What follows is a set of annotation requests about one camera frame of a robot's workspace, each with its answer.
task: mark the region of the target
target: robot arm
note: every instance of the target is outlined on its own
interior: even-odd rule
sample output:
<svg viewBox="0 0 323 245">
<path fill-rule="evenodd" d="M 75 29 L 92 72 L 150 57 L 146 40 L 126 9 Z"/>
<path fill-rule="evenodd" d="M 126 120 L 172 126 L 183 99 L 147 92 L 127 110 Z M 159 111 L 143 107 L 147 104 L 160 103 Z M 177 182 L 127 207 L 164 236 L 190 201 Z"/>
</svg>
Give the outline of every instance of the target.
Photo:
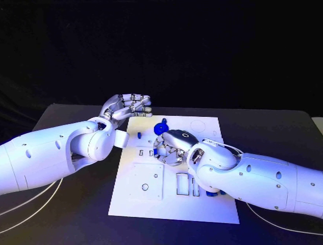
<svg viewBox="0 0 323 245">
<path fill-rule="evenodd" d="M 180 132 L 170 130 L 163 133 L 163 138 L 179 137 Z M 163 145 L 179 149 L 186 144 L 164 140 Z M 180 149 L 189 174 L 206 191 L 218 192 L 221 189 L 235 199 L 258 207 L 323 219 L 323 171 L 267 156 L 242 152 L 232 155 L 209 139 Z"/>
<path fill-rule="evenodd" d="M 131 116 L 152 116 L 150 97 L 114 95 L 100 117 L 30 132 L 0 145 L 0 195 L 51 184 L 124 148 L 128 134 L 115 128 Z"/>
</svg>

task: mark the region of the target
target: black table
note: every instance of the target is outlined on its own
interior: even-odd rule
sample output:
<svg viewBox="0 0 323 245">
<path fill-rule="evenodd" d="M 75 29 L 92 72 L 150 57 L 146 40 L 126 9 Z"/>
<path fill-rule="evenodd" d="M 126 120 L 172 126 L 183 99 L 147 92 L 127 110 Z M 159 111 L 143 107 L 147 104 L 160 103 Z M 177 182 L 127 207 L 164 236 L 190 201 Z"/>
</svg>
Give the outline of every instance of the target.
<svg viewBox="0 0 323 245">
<path fill-rule="evenodd" d="M 33 130 L 88 120 L 100 109 L 101 106 L 53 104 Z M 323 136 L 306 112 L 159 107 L 153 113 L 218 117 L 226 144 L 323 170 Z M 127 129 L 127 122 L 120 129 Z M 121 149 L 114 148 L 103 162 L 64 179 L 48 206 L 25 224 L 0 235 L 0 244 L 323 244 L 322 236 L 288 232 L 267 224 L 241 201 L 237 201 L 239 225 L 108 216 L 120 156 Z M 0 196 L 0 212 L 42 189 Z M 53 189 L 0 217 L 0 230 L 38 210 Z M 314 217 L 257 207 L 254 210 L 290 229 L 323 233 L 323 220 Z"/>
</svg>

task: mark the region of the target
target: white paper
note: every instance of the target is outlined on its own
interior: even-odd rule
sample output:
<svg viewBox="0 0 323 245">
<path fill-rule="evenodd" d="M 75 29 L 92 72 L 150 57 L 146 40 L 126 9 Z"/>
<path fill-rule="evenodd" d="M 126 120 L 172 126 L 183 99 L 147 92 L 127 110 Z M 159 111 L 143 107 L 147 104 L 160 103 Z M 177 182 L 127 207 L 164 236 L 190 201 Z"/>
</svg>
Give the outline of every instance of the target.
<svg viewBox="0 0 323 245">
<path fill-rule="evenodd" d="M 121 154 L 108 215 L 238 224 L 239 220 L 234 198 L 229 195 L 208 197 L 201 187 L 199 197 L 195 197 L 192 184 L 193 176 L 190 174 L 189 195 L 176 194 L 176 174 L 188 173 L 188 165 L 183 163 L 172 167 L 150 156 L 157 137 L 154 134 L 154 125 L 162 122 L 163 118 L 167 120 L 169 129 L 189 131 L 199 141 L 203 138 L 209 138 L 218 142 L 224 142 L 219 122 L 215 117 L 156 115 L 150 118 L 130 118 L 127 127 L 130 140 Z M 144 168 L 139 173 L 146 173 L 146 176 L 139 174 L 139 180 L 133 180 L 133 168 L 136 164 L 163 166 L 160 199 L 157 199 L 160 195 L 147 193 L 147 191 L 153 189 L 149 189 L 146 193 L 143 193 L 141 190 L 141 183 L 149 184 L 149 188 L 156 188 L 157 191 L 160 190 L 160 179 L 157 182 L 153 182 L 154 180 L 150 179 L 152 173 L 147 170 L 150 167 L 139 165 Z"/>
</svg>

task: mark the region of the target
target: robotic hand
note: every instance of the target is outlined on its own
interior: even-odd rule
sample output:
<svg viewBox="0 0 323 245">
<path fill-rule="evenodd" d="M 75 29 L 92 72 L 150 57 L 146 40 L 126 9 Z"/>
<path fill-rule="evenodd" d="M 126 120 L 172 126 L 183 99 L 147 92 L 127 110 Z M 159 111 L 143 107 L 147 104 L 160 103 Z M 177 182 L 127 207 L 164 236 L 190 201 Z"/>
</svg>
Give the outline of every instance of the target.
<svg viewBox="0 0 323 245">
<path fill-rule="evenodd" d="M 51 184 L 124 148 L 128 134 L 115 128 L 133 116 L 152 117 L 150 97 L 117 94 L 88 121 L 30 132 L 0 145 L 0 195 Z"/>
<path fill-rule="evenodd" d="M 209 192 L 225 191 L 235 199 L 283 212 L 323 219 L 323 171 L 276 158 L 244 153 L 211 139 L 198 141 L 186 131 L 169 130 L 154 141 L 154 157 L 167 165 L 186 162 L 189 174 Z M 166 156 L 157 154 L 164 148 Z"/>
</svg>

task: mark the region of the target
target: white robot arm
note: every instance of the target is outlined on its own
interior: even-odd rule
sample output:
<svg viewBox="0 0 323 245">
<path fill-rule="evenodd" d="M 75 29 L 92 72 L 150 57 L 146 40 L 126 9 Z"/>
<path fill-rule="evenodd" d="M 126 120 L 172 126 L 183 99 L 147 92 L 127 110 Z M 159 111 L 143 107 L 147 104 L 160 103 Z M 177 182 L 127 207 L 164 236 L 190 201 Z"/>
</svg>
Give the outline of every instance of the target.
<svg viewBox="0 0 323 245">
<path fill-rule="evenodd" d="M 128 134 L 115 128 L 131 116 L 152 116 L 150 97 L 114 95 L 98 117 L 30 132 L 0 145 L 0 195 L 51 184 L 124 148 Z"/>
<path fill-rule="evenodd" d="M 167 156 L 157 159 L 176 166 L 186 161 L 189 174 L 209 192 L 225 191 L 235 199 L 258 207 L 301 213 L 323 219 L 323 171 L 276 158 L 242 153 L 186 131 L 169 130 L 154 142 Z"/>
</svg>

